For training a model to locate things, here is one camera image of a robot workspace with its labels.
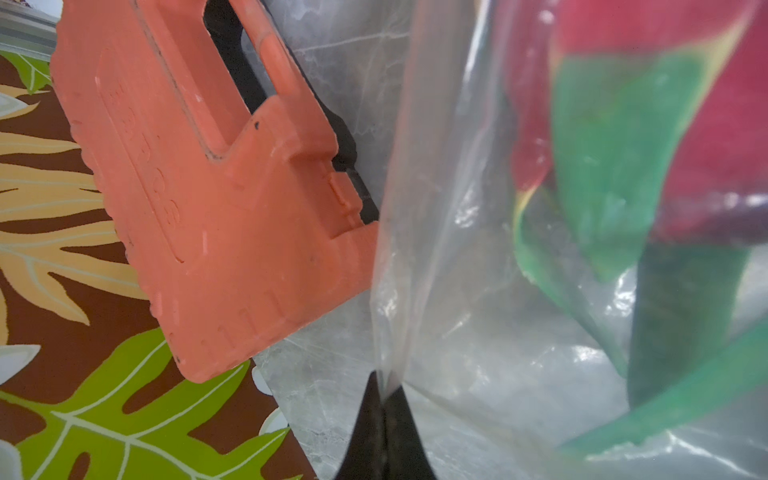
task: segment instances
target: red fabric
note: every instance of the red fabric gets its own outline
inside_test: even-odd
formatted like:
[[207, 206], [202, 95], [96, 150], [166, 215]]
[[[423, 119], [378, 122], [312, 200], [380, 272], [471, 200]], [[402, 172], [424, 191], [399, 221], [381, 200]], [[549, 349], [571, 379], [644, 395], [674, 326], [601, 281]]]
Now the red fabric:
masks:
[[518, 136], [511, 155], [518, 191], [536, 188], [552, 169], [549, 131], [549, 41], [554, 11], [549, 0], [504, 2], [501, 15], [514, 15], [506, 40], [506, 86], [518, 115]]
[[564, 53], [659, 51], [721, 33], [759, 0], [561, 0]]
[[[678, 147], [664, 184], [657, 239], [768, 240], [749, 225], [768, 220], [767, 48], [765, 3]], [[734, 223], [736, 217], [742, 220]]]

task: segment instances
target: marble surface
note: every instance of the marble surface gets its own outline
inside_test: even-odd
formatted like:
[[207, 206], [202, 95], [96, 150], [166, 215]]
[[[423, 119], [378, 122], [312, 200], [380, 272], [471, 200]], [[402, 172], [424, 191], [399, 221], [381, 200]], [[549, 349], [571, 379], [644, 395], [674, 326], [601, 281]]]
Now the marble surface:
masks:
[[[357, 144], [357, 169], [380, 205], [415, 0], [267, 0], [317, 95]], [[318, 478], [336, 474], [374, 369], [364, 293], [254, 357]], [[518, 470], [437, 405], [406, 386], [425, 450], [441, 480], [509, 478]]]

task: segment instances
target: plastic bag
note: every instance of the plastic bag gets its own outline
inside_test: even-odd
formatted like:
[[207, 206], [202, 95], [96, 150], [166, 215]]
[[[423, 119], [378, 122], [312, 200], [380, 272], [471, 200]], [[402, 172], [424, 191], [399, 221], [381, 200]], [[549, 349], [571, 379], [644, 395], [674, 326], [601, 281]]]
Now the plastic bag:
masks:
[[532, 478], [768, 477], [768, 3], [419, 0], [372, 291]]

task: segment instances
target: gray marble tile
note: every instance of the gray marble tile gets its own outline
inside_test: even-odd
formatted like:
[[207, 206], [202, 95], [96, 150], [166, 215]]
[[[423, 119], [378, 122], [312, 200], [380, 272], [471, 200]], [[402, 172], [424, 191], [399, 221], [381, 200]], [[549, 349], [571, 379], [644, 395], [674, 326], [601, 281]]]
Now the gray marble tile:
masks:
[[357, 168], [381, 204], [415, 0], [267, 2], [318, 97], [353, 133]]
[[341, 464], [373, 370], [368, 300], [357, 296], [253, 358], [321, 480]]

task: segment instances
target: black object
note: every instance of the black object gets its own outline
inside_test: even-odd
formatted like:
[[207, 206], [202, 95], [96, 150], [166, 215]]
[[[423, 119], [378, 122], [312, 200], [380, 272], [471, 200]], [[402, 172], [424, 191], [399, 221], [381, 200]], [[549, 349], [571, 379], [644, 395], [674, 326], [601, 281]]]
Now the black object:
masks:
[[336, 480], [436, 480], [402, 387], [384, 403], [376, 372], [368, 378]]
[[[203, 13], [203, 23], [208, 33], [210, 33], [210, 37], [213, 39], [221, 59], [224, 61], [224, 65], [227, 66], [227, 70], [230, 72], [232, 81], [237, 86], [240, 96], [252, 114], [264, 103], [269, 95], [267, 94], [267, 89], [259, 82], [243, 52], [243, 45], [240, 42], [243, 36], [243, 24], [240, 23], [240, 19], [237, 17], [232, 5], [230, 5], [229, 0], [208, 0]], [[315, 94], [315, 99], [323, 109], [323, 113], [333, 129], [333, 133], [336, 134], [336, 141], [339, 143], [339, 153], [333, 158], [333, 169], [338, 172], [346, 172], [349, 175], [349, 179], [352, 181], [360, 200], [362, 200], [360, 220], [365, 225], [377, 221], [379, 219], [379, 209], [373, 202], [368, 188], [362, 182], [362, 178], [360, 178], [357, 170], [355, 170], [357, 145], [355, 144], [352, 132], [349, 131], [344, 120], [339, 115], [333, 113], [319, 99], [299, 62], [296, 61], [296, 57], [293, 56], [293, 52], [290, 49], [288, 49], [288, 52], [293, 57], [294, 63], [299, 67], [299, 71], [301, 71], [301, 75], [310, 86], [312, 93]]]

